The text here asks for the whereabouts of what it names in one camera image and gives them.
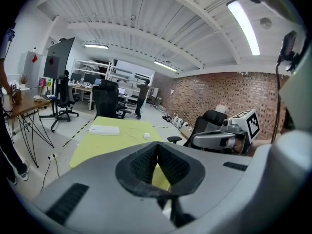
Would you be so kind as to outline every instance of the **brick wall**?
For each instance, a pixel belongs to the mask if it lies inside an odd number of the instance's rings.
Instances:
[[[281,76],[281,86],[287,81]],[[231,117],[244,110],[255,109],[260,121],[258,139],[272,136],[276,114],[276,78],[274,74],[237,72],[205,74],[172,79],[155,73],[152,87],[158,87],[157,97],[162,98],[170,114],[178,113],[194,126],[196,118],[218,104],[227,106],[226,114]],[[282,104],[279,130],[285,117]]]

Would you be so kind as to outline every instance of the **fluorescent light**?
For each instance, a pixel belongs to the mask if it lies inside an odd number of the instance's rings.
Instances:
[[[85,44],[84,46],[90,48],[108,49],[108,47],[105,45]]]
[[[163,63],[161,63],[161,62],[159,62],[159,61],[154,61],[154,63],[157,64],[157,65],[159,65],[159,66],[162,66],[162,67],[165,67],[165,68],[168,68],[168,69],[170,69],[170,70],[172,70],[172,71],[177,72],[177,69],[174,69],[174,68],[172,68],[172,67],[169,67],[169,66],[167,66],[167,65],[165,65],[165,64],[163,64]]]
[[[245,11],[243,10],[242,6],[239,4],[237,0],[232,0],[231,2],[227,3],[227,7],[232,12],[234,17],[238,21],[240,27],[242,28],[249,43],[250,49],[252,50],[252,54],[254,56],[259,56],[260,50],[257,38],[255,37],[252,25],[250,24],[248,17]]]

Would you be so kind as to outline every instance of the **floor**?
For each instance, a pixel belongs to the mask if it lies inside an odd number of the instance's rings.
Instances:
[[[54,122],[54,119],[47,118],[42,120],[42,124],[55,147],[52,148],[36,134],[34,134],[34,147],[39,168],[35,166],[32,159],[30,158],[30,155],[25,147],[21,132],[19,131],[16,133],[16,135],[14,136],[14,147],[20,155],[21,159],[23,161],[28,160],[31,165],[29,179],[27,181],[22,181],[21,178],[17,176],[17,185],[13,187],[17,193],[26,197],[28,200],[33,200],[38,195],[42,188],[44,175],[49,166],[48,156],[52,154],[58,154],[56,158],[57,163],[55,160],[51,161],[49,170],[44,180],[44,187],[52,183],[54,180],[58,179],[58,174],[59,176],[62,176],[69,171],[69,161],[73,156],[76,147],[79,145],[79,142],[82,140],[86,131],[92,124],[96,114],[95,109],[91,111],[88,110],[87,103],[87,100],[83,102],[77,102],[73,107],[73,111],[78,112],[79,117],[73,115],[71,117],[71,122],[61,121],[60,123],[57,123],[54,133],[52,133],[50,130],[50,126]],[[39,114],[49,115],[51,114],[51,109],[47,108],[41,110]],[[182,141],[179,141],[178,144],[183,145],[186,141],[186,138],[181,135],[180,131],[176,127],[163,120],[162,116],[162,112],[158,111],[154,107],[151,107],[150,104],[146,104],[145,108],[143,108],[141,121],[151,122],[153,127],[155,127],[155,130],[159,133],[164,141],[167,141],[167,137],[170,136],[180,136],[182,138]],[[125,119],[138,120],[136,119],[135,114],[126,114]],[[41,123],[37,115],[35,115],[34,122],[40,129],[40,131],[43,132]],[[32,131],[26,131],[26,133],[28,140],[31,140]],[[74,135],[75,137],[68,144],[63,146]]]

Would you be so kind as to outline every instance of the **white corrugated ceiling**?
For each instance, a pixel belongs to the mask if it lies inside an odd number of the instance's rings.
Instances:
[[[300,31],[264,5],[238,0],[259,43],[261,56],[253,57],[226,7],[229,0],[37,1],[38,8],[52,20],[62,16],[81,41],[111,46],[114,58],[120,54],[125,60],[126,54],[151,63],[155,59],[169,61],[180,73],[253,60],[274,62],[283,36],[292,29]],[[260,27],[263,17],[272,21],[270,29]]]

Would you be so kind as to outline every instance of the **yellow-green tabletop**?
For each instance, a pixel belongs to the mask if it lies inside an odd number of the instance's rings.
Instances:
[[[86,133],[70,160],[69,166],[71,168],[97,155],[147,142],[163,141],[152,124],[146,121],[97,117],[93,124],[117,126],[119,127],[119,135],[103,136]],[[150,138],[145,140],[144,133],[149,133]]]

